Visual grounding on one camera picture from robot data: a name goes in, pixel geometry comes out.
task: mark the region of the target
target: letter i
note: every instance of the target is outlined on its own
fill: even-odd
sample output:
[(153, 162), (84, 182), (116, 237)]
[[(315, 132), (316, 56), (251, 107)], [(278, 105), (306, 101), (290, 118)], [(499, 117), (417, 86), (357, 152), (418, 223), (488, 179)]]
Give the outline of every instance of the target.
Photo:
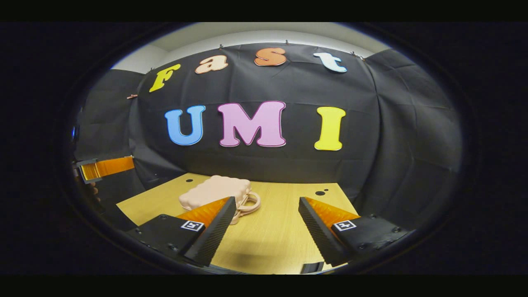
[(339, 142), (339, 132), (341, 130), (341, 118), (346, 112), (337, 107), (325, 106), (317, 109), (321, 115), (321, 136), (314, 144), (315, 149), (320, 151), (339, 151), (343, 144)]

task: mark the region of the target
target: wooden table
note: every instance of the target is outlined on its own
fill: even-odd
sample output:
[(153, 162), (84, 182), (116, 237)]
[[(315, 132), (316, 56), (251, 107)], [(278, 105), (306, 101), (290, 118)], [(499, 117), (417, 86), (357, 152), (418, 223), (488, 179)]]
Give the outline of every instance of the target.
[[(137, 225), (160, 214), (177, 216), (186, 212), (179, 196), (208, 178), (187, 173), (117, 206)], [(299, 274), (303, 264), (324, 261), (299, 214), (299, 197), (310, 197), (357, 214), (337, 183), (252, 181), (251, 186), (261, 197), (260, 209), (227, 228), (212, 265), (252, 274)], [(316, 191), (325, 194), (318, 196)], [(328, 264), (323, 266), (324, 271), (330, 268)]]

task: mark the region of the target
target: blue letter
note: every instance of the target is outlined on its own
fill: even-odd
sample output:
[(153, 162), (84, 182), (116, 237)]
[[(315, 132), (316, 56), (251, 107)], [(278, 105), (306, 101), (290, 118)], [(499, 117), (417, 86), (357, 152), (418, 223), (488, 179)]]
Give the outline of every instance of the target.
[(340, 58), (334, 57), (329, 53), (314, 53), (314, 56), (321, 58), (321, 62), (326, 68), (336, 72), (346, 72), (346, 68), (337, 64), (337, 62), (341, 62)]
[(191, 115), (191, 124), (193, 127), (193, 132), (187, 136), (183, 135), (180, 129), (181, 109), (175, 109), (165, 113), (168, 135), (172, 142), (179, 145), (193, 145), (200, 141), (203, 135), (202, 112), (204, 110), (205, 106), (203, 105), (191, 106), (187, 109), (187, 113)]

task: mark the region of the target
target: pink handbag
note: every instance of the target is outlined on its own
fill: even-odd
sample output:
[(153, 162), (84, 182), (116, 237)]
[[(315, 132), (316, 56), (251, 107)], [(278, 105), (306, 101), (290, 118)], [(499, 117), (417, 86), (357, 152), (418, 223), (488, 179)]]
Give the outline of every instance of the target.
[[(237, 210), (231, 220), (231, 225), (236, 224), (240, 217), (260, 208), (260, 196), (251, 191), (249, 180), (221, 177), (219, 175), (213, 175), (208, 180), (181, 195), (180, 204), (184, 209), (192, 210), (231, 196), (235, 197), (237, 204)], [(255, 204), (244, 206), (248, 200), (255, 202)]]

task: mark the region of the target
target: letter m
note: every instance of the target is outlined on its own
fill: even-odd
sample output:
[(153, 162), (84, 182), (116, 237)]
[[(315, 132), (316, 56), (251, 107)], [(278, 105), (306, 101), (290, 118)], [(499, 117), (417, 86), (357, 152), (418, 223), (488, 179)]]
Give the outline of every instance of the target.
[(286, 104), (280, 101), (263, 102), (253, 119), (238, 103), (227, 103), (220, 105), (218, 111), (224, 119), (224, 138), (220, 140), (222, 146), (237, 146), (240, 144), (235, 136), (235, 129), (246, 145), (250, 145), (260, 129), (260, 138), (257, 144), (260, 146), (283, 146), (286, 140), (282, 137), (280, 117)]

